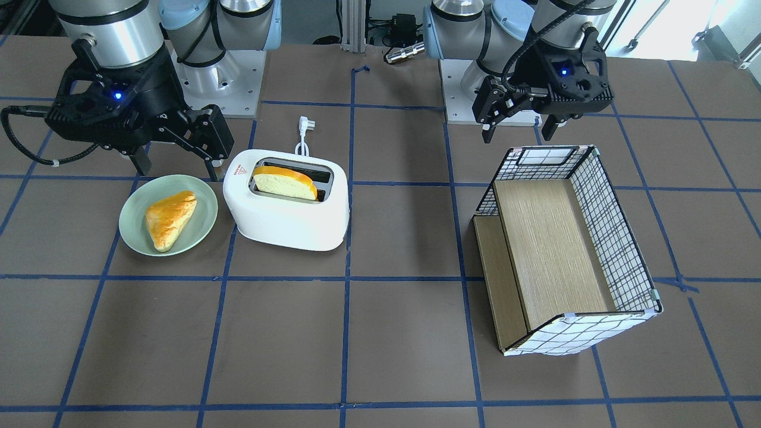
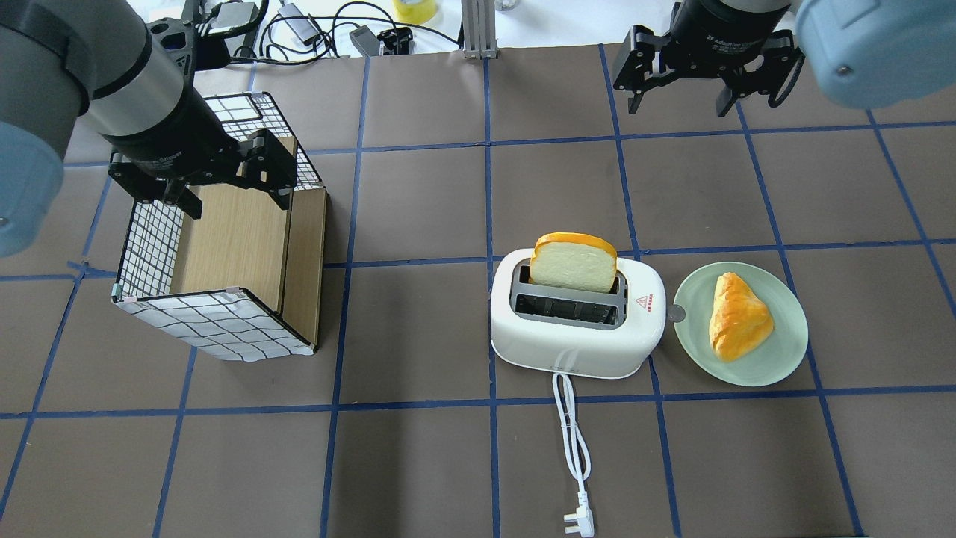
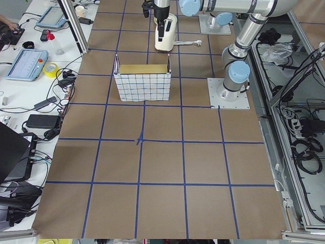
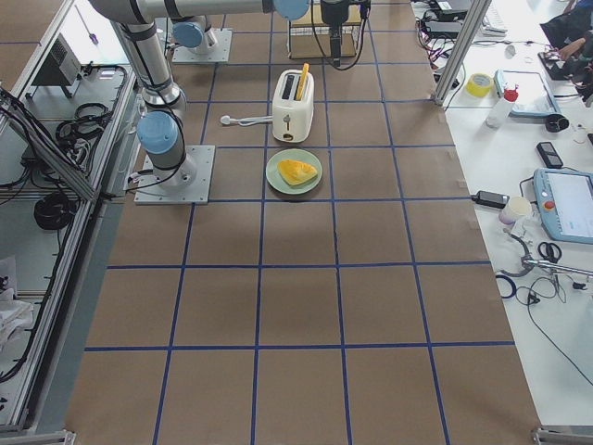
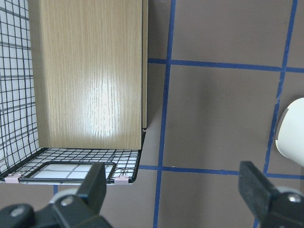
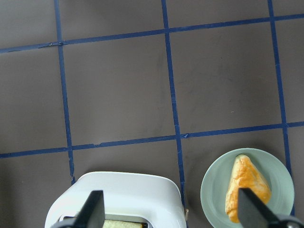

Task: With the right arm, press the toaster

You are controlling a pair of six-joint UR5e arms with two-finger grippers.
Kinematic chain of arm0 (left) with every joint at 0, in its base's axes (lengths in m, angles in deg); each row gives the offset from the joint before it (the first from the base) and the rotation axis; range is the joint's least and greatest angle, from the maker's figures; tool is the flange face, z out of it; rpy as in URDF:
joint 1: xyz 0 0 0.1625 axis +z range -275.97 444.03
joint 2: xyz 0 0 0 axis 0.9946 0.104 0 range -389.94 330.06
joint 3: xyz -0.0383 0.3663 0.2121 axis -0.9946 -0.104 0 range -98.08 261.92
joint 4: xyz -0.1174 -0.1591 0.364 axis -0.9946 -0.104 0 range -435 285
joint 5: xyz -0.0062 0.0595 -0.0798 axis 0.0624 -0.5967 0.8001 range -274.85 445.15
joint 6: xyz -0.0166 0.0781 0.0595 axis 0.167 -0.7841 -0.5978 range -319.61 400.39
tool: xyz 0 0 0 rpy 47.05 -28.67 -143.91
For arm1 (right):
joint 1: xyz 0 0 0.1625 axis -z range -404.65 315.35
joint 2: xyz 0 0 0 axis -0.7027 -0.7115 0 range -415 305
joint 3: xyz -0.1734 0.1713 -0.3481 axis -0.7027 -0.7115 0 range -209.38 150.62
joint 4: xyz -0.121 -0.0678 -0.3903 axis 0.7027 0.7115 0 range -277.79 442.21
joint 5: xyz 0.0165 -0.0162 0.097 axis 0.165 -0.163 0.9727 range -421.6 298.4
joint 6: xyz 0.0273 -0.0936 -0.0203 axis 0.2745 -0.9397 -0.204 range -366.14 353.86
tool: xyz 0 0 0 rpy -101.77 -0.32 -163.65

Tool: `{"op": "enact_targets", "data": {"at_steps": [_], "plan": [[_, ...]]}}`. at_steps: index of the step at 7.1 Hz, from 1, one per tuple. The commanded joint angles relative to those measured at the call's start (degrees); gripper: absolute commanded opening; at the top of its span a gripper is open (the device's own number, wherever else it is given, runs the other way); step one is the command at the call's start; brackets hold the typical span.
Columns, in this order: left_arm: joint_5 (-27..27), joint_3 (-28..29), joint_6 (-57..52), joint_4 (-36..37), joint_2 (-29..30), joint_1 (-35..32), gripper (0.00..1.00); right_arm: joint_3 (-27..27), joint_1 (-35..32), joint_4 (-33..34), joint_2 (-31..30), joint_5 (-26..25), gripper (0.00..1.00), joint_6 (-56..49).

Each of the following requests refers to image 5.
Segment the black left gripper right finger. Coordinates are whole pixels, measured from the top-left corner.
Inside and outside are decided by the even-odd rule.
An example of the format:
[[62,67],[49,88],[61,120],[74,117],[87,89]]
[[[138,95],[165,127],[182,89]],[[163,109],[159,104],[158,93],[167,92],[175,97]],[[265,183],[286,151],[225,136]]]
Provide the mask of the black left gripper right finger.
[[304,194],[273,185],[253,162],[240,163],[238,191],[261,228],[304,226]]

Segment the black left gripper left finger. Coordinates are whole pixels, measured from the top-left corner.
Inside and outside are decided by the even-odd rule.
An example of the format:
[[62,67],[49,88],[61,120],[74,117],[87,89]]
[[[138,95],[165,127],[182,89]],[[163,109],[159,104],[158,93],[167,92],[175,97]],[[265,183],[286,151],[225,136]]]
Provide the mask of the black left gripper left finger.
[[52,210],[61,228],[105,228],[99,215],[106,194],[105,165],[95,162],[75,194],[57,198]]

